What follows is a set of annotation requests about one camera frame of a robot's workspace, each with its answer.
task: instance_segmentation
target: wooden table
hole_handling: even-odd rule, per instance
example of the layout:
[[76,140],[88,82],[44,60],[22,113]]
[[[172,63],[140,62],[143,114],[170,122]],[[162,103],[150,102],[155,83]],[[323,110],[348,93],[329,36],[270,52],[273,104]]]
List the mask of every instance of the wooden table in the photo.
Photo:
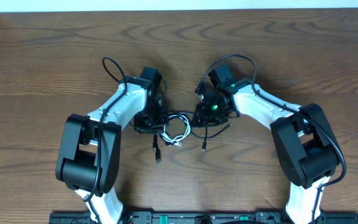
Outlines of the wooden table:
[[[52,211],[85,210],[56,180],[55,163],[67,117],[93,111],[116,90],[103,56],[128,74],[158,68],[169,108],[193,111],[202,74],[231,53],[256,61],[268,92],[323,108],[348,173],[327,187],[321,208],[358,212],[358,9],[18,13],[0,14],[0,223],[46,223]],[[250,77],[248,63],[227,63]],[[193,137],[161,147],[160,165],[152,136],[126,128],[119,198],[156,211],[283,208],[290,182],[270,131],[246,116],[232,123],[206,153]]]

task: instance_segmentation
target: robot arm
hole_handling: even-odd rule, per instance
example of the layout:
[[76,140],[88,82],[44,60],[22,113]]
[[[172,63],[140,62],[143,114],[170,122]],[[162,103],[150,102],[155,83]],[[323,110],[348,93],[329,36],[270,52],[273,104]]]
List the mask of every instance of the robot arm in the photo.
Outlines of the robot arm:
[[[121,130],[134,116],[147,116],[148,123],[158,123],[153,114],[147,114],[148,108],[158,107],[157,88],[162,79],[156,69],[145,67],[140,78],[129,78],[127,93],[108,111],[103,120],[101,137],[101,177],[99,187],[91,203],[86,203],[91,211],[91,218],[96,220],[93,210],[99,215],[101,223],[118,223],[122,213],[122,203],[114,190],[114,183],[119,168]],[[124,91],[124,84],[118,86],[117,92],[97,110],[86,116],[72,114],[66,121],[60,146],[56,177],[66,183],[69,189],[82,198],[86,198],[93,187],[96,176],[96,154],[83,151],[79,144],[98,145],[98,124],[102,112]]]
[[[309,223],[318,194],[317,188],[328,182],[339,164],[339,159],[326,137],[312,125],[264,100],[255,94],[254,90],[265,98],[313,118],[337,144],[322,109],[316,104],[302,107],[287,103],[265,92],[258,84],[255,84],[253,89],[252,81],[244,79],[238,82],[226,65],[210,71],[208,76],[214,90],[201,84],[198,94],[203,102],[196,107],[193,126],[223,124],[228,121],[232,112],[236,112],[237,116],[246,114],[270,129],[280,165],[291,181],[290,199],[285,210],[294,223]],[[299,137],[304,134],[313,134],[314,138],[302,143]],[[320,200],[321,194],[317,201],[315,218],[320,215]]]

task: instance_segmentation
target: brown tabletop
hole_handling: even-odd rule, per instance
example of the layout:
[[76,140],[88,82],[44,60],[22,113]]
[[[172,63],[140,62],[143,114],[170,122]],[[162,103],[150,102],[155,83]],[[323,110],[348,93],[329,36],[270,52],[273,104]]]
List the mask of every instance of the brown tabletop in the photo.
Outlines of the brown tabletop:
[[[158,68],[168,107],[194,111],[193,90],[208,65],[233,53],[255,60],[267,92],[323,108],[348,173],[326,188],[321,208],[358,212],[358,9],[18,13],[0,14],[0,223],[47,223],[50,212],[86,209],[56,180],[55,164],[67,117],[95,110],[116,91],[103,56],[131,75]],[[250,78],[248,63],[227,63]],[[206,153],[191,136],[182,147],[159,140],[160,165],[152,136],[126,127],[119,198],[156,211],[283,208],[290,181],[271,132],[247,116],[231,123]]]

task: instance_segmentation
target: table surface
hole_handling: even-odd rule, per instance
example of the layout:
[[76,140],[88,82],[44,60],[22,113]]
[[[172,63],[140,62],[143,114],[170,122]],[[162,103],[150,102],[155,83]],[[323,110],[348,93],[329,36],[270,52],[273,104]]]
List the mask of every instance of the table surface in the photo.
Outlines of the table surface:
[[[103,56],[132,75],[158,68],[168,107],[193,111],[208,65],[233,53],[255,60],[267,92],[323,108],[348,171],[326,188],[321,208],[358,212],[358,9],[17,13],[0,14],[0,223],[85,210],[56,180],[55,164],[67,117],[95,110],[116,90]],[[252,73],[239,59],[227,64],[237,77]],[[270,131],[247,116],[231,122],[206,153],[193,137],[183,147],[159,140],[160,165],[152,136],[125,128],[119,198],[156,211],[283,208],[290,182]]]

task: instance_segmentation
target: white backdrop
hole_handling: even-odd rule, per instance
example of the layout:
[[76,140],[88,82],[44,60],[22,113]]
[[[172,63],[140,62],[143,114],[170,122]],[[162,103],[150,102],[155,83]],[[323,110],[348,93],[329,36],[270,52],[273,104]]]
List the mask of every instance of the white backdrop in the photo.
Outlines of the white backdrop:
[[0,0],[0,12],[358,7],[358,0]]

